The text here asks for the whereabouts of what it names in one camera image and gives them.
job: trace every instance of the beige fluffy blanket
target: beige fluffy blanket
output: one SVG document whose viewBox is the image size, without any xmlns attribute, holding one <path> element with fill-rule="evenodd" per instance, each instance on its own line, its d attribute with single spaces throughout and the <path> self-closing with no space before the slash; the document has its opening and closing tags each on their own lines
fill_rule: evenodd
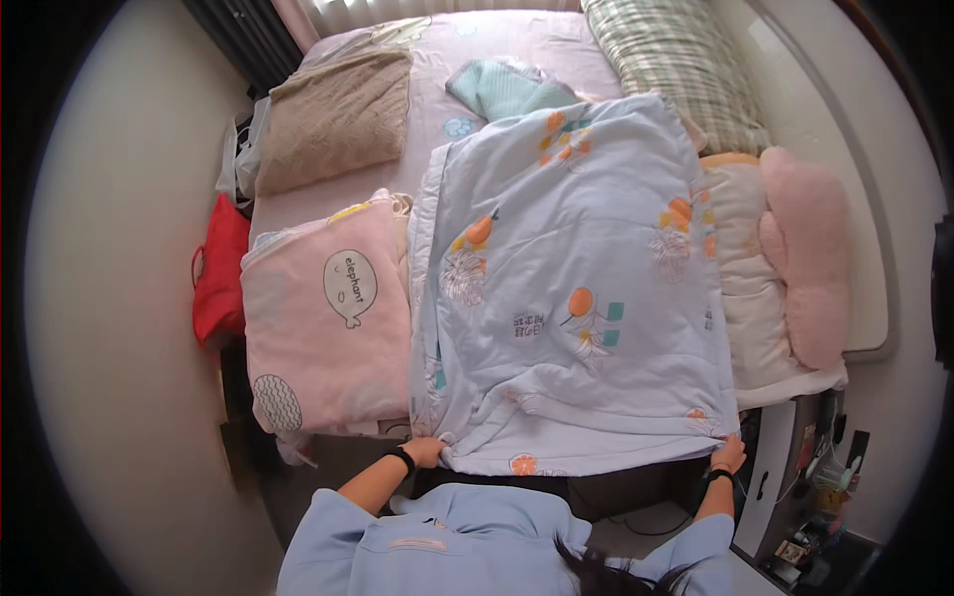
<svg viewBox="0 0 954 596">
<path fill-rule="evenodd" d="M 407 50 L 370 51 L 273 89 L 256 196 L 400 157 L 411 64 Z"/>
</svg>

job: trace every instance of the speech bubble drawing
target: speech bubble drawing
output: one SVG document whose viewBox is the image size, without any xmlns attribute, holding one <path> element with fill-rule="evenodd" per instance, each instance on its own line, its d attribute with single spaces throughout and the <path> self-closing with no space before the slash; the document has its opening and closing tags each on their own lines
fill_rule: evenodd
<svg viewBox="0 0 954 596">
<path fill-rule="evenodd" d="M 371 262 L 351 249 L 338 251 L 324 263 L 324 296 L 344 326 L 361 326 L 358 315 L 371 308 L 378 297 L 378 277 Z"/>
</svg>

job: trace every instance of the pink bed sheet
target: pink bed sheet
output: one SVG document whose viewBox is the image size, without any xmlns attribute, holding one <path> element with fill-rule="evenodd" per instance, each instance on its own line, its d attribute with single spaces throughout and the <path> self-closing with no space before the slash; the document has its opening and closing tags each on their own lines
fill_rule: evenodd
<svg viewBox="0 0 954 596">
<path fill-rule="evenodd" d="M 304 57 L 300 70 L 382 43 L 393 47 L 395 35 L 378 39 L 385 27 L 387 24 L 323 39 Z M 487 124 L 444 88 L 447 79 L 470 59 L 512 56 L 551 72 L 578 92 L 607 99 L 622 96 L 619 77 L 596 45 L 586 18 L 578 12 L 479 10 L 439 14 L 423 22 L 408 19 L 404 34 L 397 36 L 406 39 L 404 44 L 411 48 L 414 58 L 404 156 L 259 199 L 250 242 L 265 232 L 331 216 L 366 201 L 380 188 L 415 196 L 431 151 Z"/>
</svg>

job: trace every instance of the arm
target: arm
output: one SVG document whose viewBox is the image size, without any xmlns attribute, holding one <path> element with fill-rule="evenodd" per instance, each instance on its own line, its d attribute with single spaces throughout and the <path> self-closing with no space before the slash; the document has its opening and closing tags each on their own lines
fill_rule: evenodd
<svg viewBox="0 0 954 596">
<path fill-rule="evenodd" d="M 709 467 L 713 470 L 725 470 L 733 475 L 745 463 L 745 443 L 736 435 L 729 435 L 721 449 L 713 453 Z M 717 513 L 736 516 L 736 504 L 732 498 L 732 481 L 724 476 L 709 483 L 705 499 L 695 513 L 693 523 Z"/>
<path fill-rule="evenodd" d="M 432 437 L 418 437 L 401 445 L 417 467 L 437 465 L 441 449 L 446 443 Z M 338 489 L 338 494 L 371 515 L 378 515 L 407 474 L 404 460 L 394 455 L 385 455 L 368 466 Z"/>
</svg>

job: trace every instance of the pink blanket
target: pink blanket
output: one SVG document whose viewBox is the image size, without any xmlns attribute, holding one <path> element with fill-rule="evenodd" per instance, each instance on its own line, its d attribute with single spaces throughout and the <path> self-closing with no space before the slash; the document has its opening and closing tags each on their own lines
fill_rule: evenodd
<svg viewBox="0 0 954 596">
<path fill-rule="evenodd" d="M 380 190 L 243 260 L 249 379 L 265 430 L 407 416 L 410 313 L 393 205 Z"/>
<path fill-rule="evenodd" d="M 788 285 L 785 322 L 792 351 L 809 368 L 838 363 L 848 339 L 848 200 L 819 164 L 780 147 L 761 156 L 771 211 L 759 223 L 762 252 Z"/>
</svg>

